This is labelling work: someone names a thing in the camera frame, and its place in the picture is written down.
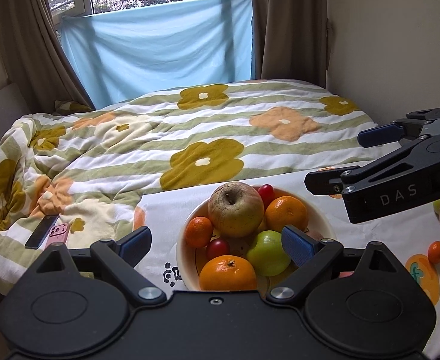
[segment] beige curtain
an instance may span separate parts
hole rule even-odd
[[[296,79],[325,87],[326,0],[253,0],[258,79]]]
[[[0,0],[0,53],[32,112],[53,112],[55,100],[94,108],[56,38],[48,0]]]

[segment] black phone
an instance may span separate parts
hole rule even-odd
[[[38,249],[48,235],[50,228],[55,225],[57,219],[58,215],[45,215],[40,224],[36,226],[34,232],[29,236],[25,248]]]

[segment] green apple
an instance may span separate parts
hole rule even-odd
[[[440,213],[440,199],[435,200],[433,203],[433,211],[438,215]]]
[[[246,257],[261,276],[279,275],[290,264],[290,257],[281,245],[281,233],[273,230],[257,234]]]

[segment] white tablecloth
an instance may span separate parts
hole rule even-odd
[[[268,183],[293,192],[317,205],[330,221],[338,240],[347,248],[364,248],[368,242],[379,240],[405,264],[414,254],[426,255],[428,246],[440,240],[440,225],[431,204],[353,225],[348,220],[342,199],[314,196],[306,190],[303,180],[307,173],[307,171],[289,173],[244,182],[250,185]],[[208,199],[219,185],[145,195],[139,204],[146,211],[145,224],[151,229],[153,241],[150,252],[136,269],[168,295],[173,290],[186,290],[178,276],[176,263],[178,232],[188,215],[198,204]],[[437,272],[440,280],[440,264],[437,266]],[[440,356],[440,300],[435,309],[437,325],[424,351],[430,358]]]

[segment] floral comforter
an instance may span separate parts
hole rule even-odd
[[[83,111],[76,104],[60,109]],[[100,111],[35,114],[0,142],[0,292],[41,253],[25,242],[44,215],[67,246],[119,239],[142,224],[143,194],[372,160],[351,101],[292,80],[161,91]]]

